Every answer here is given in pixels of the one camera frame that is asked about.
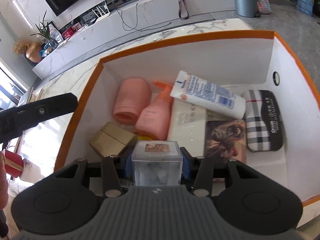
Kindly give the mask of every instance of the pink pump bottle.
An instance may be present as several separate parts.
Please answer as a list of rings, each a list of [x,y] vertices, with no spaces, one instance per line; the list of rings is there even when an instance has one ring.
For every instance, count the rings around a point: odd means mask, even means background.
[[[136,123],[136,132],[154,140],[164,141],[167,139],[170,124],[172,85],[162,82],[153,83],[162,91],[156,100],[141,112]]]

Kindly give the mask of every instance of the white lotion tube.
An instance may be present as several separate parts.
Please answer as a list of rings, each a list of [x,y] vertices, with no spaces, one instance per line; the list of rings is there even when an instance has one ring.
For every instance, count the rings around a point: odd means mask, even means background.
[[[244,98],[182,70],[179,72],[170,96],[237,120],[244,117]]]

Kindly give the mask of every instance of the brown vase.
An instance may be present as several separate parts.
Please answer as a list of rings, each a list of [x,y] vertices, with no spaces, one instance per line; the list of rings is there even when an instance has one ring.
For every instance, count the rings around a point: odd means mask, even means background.
[[[42,57],[39,55],[41,50],[41,46],[34,42],[27,49],[26,57],[34,63],[39,63],[42,60]]]

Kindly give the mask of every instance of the dried flower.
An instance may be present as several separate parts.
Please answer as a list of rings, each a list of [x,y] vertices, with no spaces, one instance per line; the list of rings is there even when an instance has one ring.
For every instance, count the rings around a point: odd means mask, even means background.
[[[25,54],[29,46],[30,46],[29,43],[27,43],[23,39],[20,39],[20,40],[15,42],[15,44],[14,44],[14,46],[12,48],[12,52],[17,54],[17,55]]]

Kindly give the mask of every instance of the window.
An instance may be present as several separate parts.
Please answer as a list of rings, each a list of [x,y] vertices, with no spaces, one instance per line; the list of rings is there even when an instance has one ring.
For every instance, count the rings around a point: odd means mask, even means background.
[[[3,70],[0,63],[0,107],[7,109],[17,106],[19,99],[26,92],[14,79]]]

